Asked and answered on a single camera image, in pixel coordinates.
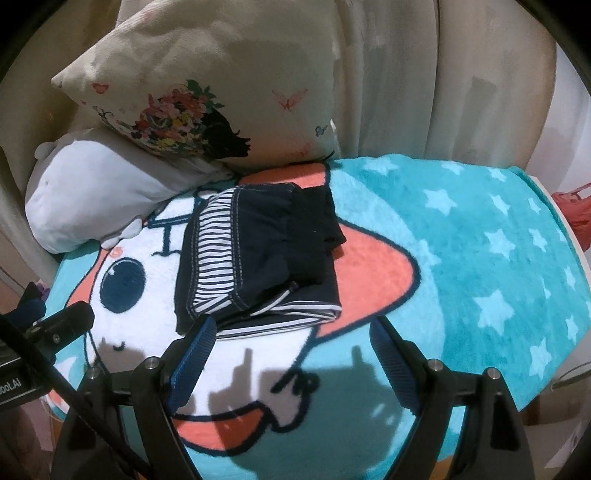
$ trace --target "beige pillow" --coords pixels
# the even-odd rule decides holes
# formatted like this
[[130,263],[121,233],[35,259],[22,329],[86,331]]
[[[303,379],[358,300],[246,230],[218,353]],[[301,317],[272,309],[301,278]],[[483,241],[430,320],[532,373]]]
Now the beige pillow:
[[335,6],[155,0],[53,85],[162,156],[245,168],[330,156]]

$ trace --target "black fabric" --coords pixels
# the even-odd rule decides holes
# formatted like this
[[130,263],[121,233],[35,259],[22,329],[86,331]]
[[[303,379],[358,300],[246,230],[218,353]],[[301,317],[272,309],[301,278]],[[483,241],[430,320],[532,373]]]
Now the black fabric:
[[332,250],[344,241],[324,186],[247,185],[210,198],[185,231],[177,332],[204,314],[218,330],[244,324],[253,332],[333,320],[340,304]]

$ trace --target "metal screw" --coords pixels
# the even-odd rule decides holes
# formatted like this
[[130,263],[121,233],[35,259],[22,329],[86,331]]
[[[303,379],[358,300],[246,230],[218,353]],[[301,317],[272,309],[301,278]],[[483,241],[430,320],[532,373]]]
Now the metal screw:
[[101,373],[102,371],[99,367],[91,367],[86,371],[86,376],[91,380],[94,380],[95,378],[99,378]]
[[499,372],[495,367],[489,367],[486,369],[486,374],[491,377],[493,380],[499,380],[501,377],[501,372]]
[[148,370],[153,370],[154,368],[159,366],[159,364],[160,358],[158,358],[157,356],[151,356],[144,360],[144,367],[146,367]]
[[437,360],[436,358],[431,358],[427,361],[427,366],[433,370],[434,372],[439,372],[443,370],[443,363],[441,360]]

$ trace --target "white wall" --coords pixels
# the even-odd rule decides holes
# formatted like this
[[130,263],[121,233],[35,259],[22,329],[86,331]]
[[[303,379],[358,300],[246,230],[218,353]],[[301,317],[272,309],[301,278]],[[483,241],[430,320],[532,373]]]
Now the white wall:
[[556,46],[556,83],[548,118],[526,172],[550,193],[591,181],[591,109],[583,82]]

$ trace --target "teal blanket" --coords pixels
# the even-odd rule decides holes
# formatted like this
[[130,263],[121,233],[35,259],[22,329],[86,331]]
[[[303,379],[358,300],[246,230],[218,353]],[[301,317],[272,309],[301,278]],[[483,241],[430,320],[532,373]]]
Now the teal blanket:
[[[381,480],[414,418],[369,344],[377,313],[451,369],[499,368],[519,408],[589,328],[589,285],[571,240],[517,168],[387,155],[242,181],[330,184],[347,237],[335,262],[343,314],[321,327],[216,343],[175,420],[206,480]],[[89,243],[66,256],[48,314],[78,299],[96,313],[92,337],[58,358],[74,386],[87,359],[132,368],[176,338],[172,293],[187,219],[228,185],[174,199],[111,252]],[[123,307],[113,307],[114,291]],[[49,399],[56,412],[66,409]],[[462,417],[455,409],[441,458],[453,453]]]

